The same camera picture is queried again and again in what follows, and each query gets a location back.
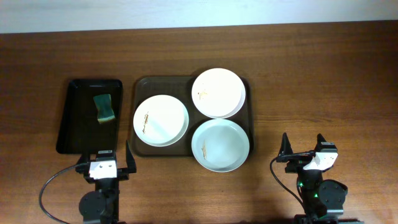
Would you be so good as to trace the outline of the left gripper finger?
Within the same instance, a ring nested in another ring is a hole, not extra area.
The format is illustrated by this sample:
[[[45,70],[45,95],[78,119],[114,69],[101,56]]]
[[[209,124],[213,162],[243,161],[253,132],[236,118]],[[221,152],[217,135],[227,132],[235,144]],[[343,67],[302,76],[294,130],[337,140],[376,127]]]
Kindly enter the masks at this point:
[[[78,167],[75,168],[77,173],[85,173],[90,168],[90,155],[82,154],[77,162]]]
[[[126,164],[127,164],[127,172],[129,174],[137,172],[136,162],[132,155],[129,141],[126,141]]]

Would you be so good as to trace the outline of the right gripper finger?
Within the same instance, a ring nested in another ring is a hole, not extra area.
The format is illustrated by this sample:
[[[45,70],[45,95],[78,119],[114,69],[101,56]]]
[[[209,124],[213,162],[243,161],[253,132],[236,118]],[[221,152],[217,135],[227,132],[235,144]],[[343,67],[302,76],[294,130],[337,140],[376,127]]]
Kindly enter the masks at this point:
[[[323,145],[322,143],[325,142],[325,141],[326,141],[326,140],[325,140],[325,138],[322,136],[321,133],[317,134],[317,144],[316,144],[314,150],[315,150],[316,152],[320,152],[322,149],[324,149],[325,147],[324,147],[324,145]]]
[[[287,133],[283,133],[282,142],[276,162],[287,162],[292,154],[293,150],[289,138],[287,136]]]

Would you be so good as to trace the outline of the white plate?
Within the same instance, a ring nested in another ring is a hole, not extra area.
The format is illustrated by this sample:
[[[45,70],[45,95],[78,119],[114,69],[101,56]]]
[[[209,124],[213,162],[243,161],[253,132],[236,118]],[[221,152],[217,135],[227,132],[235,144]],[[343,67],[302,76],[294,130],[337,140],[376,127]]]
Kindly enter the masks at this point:
[[[177,142],[186,132],[189,115],[186,106],[170,95],[155,95],[135,110],[133,128],[137,137],[154,147]]]
[[[209,118],[235,115],[246,99],[243,81],[225,68],[212,68],[201,73],[192,85],[192,100],[199,112]]]

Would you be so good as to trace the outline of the green yellow sponge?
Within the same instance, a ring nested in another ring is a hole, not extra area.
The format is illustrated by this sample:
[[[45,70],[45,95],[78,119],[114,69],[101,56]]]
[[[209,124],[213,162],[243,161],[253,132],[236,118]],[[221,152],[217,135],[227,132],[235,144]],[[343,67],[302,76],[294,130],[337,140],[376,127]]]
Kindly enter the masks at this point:
[[[99,124],[104,124],[116,119],[110,94],[96,95],[93,100],[97,109],[97,120]]]

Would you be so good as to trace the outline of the pale blue plate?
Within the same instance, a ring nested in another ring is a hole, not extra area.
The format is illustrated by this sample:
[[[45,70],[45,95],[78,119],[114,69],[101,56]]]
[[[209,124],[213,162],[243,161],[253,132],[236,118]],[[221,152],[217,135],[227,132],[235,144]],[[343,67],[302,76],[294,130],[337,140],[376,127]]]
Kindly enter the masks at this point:
[[[240,125],[228,119],[211,119],[193,133],[194,158],[213,172],[231,172],[244,164],[249,155],[248,135]]]

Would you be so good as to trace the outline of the white plate top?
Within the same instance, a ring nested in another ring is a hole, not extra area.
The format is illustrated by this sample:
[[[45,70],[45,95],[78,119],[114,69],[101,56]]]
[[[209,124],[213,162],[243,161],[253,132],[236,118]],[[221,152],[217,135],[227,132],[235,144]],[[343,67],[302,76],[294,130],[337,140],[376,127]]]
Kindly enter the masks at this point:
[[[212,68],[201,73],[192,85],[192,100],[199,112],[209,118],[235,115],[246,99],[243,81],[225,68]]]

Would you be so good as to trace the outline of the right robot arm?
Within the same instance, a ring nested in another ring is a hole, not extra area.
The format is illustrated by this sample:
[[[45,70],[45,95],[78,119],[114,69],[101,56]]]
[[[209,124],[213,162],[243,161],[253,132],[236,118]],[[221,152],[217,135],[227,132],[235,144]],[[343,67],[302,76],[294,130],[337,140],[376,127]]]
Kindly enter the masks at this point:
[[[337,157],[335,144],[328,142],[321,134],[317,135],[313,150],[298,153],[293,152],[287,134],[282,135],[279,153],[270,164],[285,163],[285,173],[297,174],[298,193],[288,189],[275,172],[271,174],[282,188],[295,197],[305,212],[294,216],[294,223],[360,223],[357,219],[340,218],[344,213],[348,187],[336,180],[323,178],[323,173],[333,167]]]

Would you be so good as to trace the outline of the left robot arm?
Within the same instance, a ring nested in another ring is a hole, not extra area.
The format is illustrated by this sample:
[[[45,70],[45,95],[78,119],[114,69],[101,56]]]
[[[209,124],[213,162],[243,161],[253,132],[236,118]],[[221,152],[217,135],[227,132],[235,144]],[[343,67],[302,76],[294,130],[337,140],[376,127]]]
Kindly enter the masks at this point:
[[[103,151],[96,155],[95,160],[89,154],[82,154],[78,160],[76,172],[82,174],[89,184],[95,184],[95,190],[85,194],[79,203],[79,212],[84,223],[120,223],[119,221],[119,183],[128,180],[129,174],[137,172],[136,162],[126,143],[125,168],[116,166],[116,152]],[[90,170],[99,171],[110,168],[111,173],[103,178],[95,179]]]

